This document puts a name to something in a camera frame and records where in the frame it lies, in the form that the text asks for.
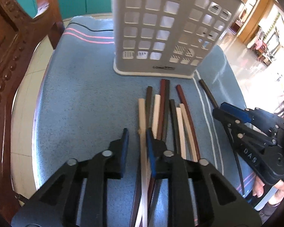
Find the pink stripe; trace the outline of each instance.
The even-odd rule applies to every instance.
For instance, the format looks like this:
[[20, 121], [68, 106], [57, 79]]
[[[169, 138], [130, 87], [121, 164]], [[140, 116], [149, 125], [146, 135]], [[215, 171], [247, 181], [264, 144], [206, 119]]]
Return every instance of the pink stripe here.
[[244, 185], [244, 187], [246, 187], [255, 177], [256, 177], [256, 175], [254, 175], [254, 176], [252, 177], [252, 179], [250, 179], [250, 180]]
[[250, 173], [244, 180], [243, 180], [243, 183], [251, 176], [253, 175], [254, 172]]
[[98, 36], [89, 36], [89, 35], [86, 35], [86, 34], [84, 34], [84, 33], [80, 32], [80, 31], [76, 30], [76, 29], [73, 29], [73, 28], [66, 28], [65, 30], [72, 30], [72, 31], [75, 31], [75, 32], [77, 32], [77, 33], [79, 33], [79, 34], [81, 34], [81, 35], [83, 35], [83, 36], [86, 36], [86, 37], [102, 38], [102, 39], [114, 39], [113, 37], [98, 37]]
[[73, 34], [73, 33], [71, 33], [71, 32], [64, 32], [63, 34], [64, 34], [64, 35], [66, 35], [66, 34], [72, 35], [72, 36], [75, 36], [75, 37], [77, 37], [77, 38], [79, 38], [79, 39], [85, 41], [85, 42], [93, 43], [93, 44], [113, 44], [113, 43], [114, 43], [114, 42], [97, 42], [97, 41], [90, 41], [90, 40], [84, 39], [84, 38], [82, 38], [82, 37], [79, 37], [78, 35]]

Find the wooden chair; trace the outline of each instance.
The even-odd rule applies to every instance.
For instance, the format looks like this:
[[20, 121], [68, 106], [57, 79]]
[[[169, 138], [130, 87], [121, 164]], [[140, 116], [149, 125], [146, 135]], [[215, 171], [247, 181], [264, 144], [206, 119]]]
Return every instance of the wooden chair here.
[[38, 43], [55, 49], [64, 31], [58, 0], [37, 0], [29, 17], [16, 0], [0, 0], [0, 214], [11, 223], [20, 205], [11, 183], [11, 110], [15, 93]]

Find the white stick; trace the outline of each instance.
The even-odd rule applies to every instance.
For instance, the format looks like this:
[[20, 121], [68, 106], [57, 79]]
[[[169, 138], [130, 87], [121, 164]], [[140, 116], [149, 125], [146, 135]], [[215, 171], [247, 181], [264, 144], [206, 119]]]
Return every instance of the white stick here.
[[161, 96], [155, 95], [153, 125], [151, 127], [151, 129], [153, 131], [154, 139], [157, 138], [157, 133], [158, 133], [160, 101], [161, 101]]
[[177, 120], [178, 120], [179, 135], [180, 135], [181, 156], [183, 159], [186, 159], [186, 144], [185, 144], [185, 134], [184, 134], [181, 108], [177, 107], [176, 112], [177, 112]]
[[190, 156], [192, 157], [192, 161], [198, 162], [196, 147], [195, 147], [195, 143], [193, 142], [193, 134], [190, 129], [187, 113], [186, 113], [183, 103], [180, 103], [180, 108], [181, 108], [181, 112], [182, 112], [182, 116], [184, 120], [185, 130], [188, 135], [188, 143], [189, 143], [188, 148], [189, 148]]
[[139, 99], [139, 133], [141, 150], [142, 227], [147, 227], [147, 151], [145, 99]]
[[[152, 131], [153, 131], [153, 136], [156, 139], [157, 138], [157, 133], [158, 133], [158, 122], [159, 122], [159, 112], [160, 112], [160, 101], [161, 101], [161, 96], [160, 95], [155, 95], [155, 101], [154, 101], [154, 112], [153, 112], [153, 124], [152, 124]], [[147, 163], [147, 189], [149, 186], [149, 181], [151, 179], [151, 168], [149, 161]], [[140, 204], [138, 208], [138, 213], [137, 213], [137, 219], [135, 223], [135, 227], [139, 227], [142, 219], [142, 198], [140, 199]]]

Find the doorway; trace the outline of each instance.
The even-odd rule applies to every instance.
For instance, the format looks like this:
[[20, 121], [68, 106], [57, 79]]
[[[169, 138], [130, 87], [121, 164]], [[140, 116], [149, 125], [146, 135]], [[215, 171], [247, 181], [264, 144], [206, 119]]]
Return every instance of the doorway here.
[[235, 22], [230, 26], [230, 30], [237, 34], [240, 28], [244, 25], [247, 18], [249, 17], [251, 11], [253, 10], [257, 0], [242, 0], [245, 5], [242, 8], [238, 18], [235, 20]]

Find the person's hand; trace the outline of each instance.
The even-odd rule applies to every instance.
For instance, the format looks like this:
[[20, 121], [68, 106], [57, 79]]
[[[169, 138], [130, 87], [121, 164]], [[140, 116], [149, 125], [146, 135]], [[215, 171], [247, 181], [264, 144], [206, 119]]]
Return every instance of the person's hand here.
[[[261, 197], [264, 194], [264, 185], [262, 180], [256, 176], [253, 186], [253, 196]], [[280, 180], [274, 187], [277, 188], [278, 191], [269, 199], [268, 203], [270, 205], [276, 205], [284, 198], [284, 182]]]

